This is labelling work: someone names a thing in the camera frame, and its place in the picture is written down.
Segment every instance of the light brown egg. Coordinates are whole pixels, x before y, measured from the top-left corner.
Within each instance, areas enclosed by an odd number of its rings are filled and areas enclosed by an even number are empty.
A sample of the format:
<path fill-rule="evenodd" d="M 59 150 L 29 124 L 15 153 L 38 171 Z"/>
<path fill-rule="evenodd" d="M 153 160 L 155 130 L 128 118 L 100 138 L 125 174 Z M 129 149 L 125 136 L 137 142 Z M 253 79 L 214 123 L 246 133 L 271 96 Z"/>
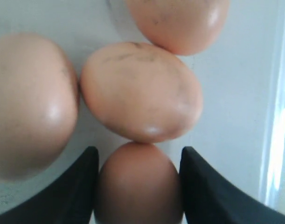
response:
<path fill-rule="evenodd" d="M 0 38 L 0 179 L 21 180 L 62 152 L 78 113 L 76 74 L 64 52 L 36 34 Z"/>
<path fill-rule="evenodd" d="M 81 76 L 85 102 L 107 128 L 153 143 L 190 130 L 202 112 L 201 86 L 173 54 L 146 43 L 117 43 L 95 52 Z"/>
<path fill-rule="evenodd" d="M 229 0 L 126 0 L 140 31 L 178 55 L 198 53 L 218 37 Z"/>
<path fill-rule="evenodd" d="M 179 224 L 179 175 L 156 146 L 128 143 L 103 165 L 97 184 L 98 224 Z"/>

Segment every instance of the white surface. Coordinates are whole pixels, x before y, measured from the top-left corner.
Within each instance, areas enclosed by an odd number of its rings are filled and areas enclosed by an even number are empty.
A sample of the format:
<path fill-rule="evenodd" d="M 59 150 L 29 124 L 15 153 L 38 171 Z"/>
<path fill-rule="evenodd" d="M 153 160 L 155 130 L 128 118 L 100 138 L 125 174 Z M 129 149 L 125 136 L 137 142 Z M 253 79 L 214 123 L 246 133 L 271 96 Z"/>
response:
<path fill-rule="evenodd" d="M 264 154 L 267 114 L 274 90 L 274 51 L 279 3 L 283 0 L 232 1 L 218 41 L 183 61 L 203 85 L 205 107 L 193 131 L 159 146 L 179 167 L 181 149 L 194 146 L 222 175 L 256 199 L 265 201 Z M 0 36 L 35 31 L 68 53 L 80 72 L 87 56 L 105 44 L 125 40 L 133 30 L 112 23 L 105 0 L 0 0 Z M 113 9 L 117 20 L 122 19 Z M 0 184 L 0 213 L 16 206 L 58 177 L 88 145 L 98 147 L 101 163 L 125 142 L 102 127 L 81 105 L 75 134 L 60 159 L 46 172 L 24 183 Z"/>

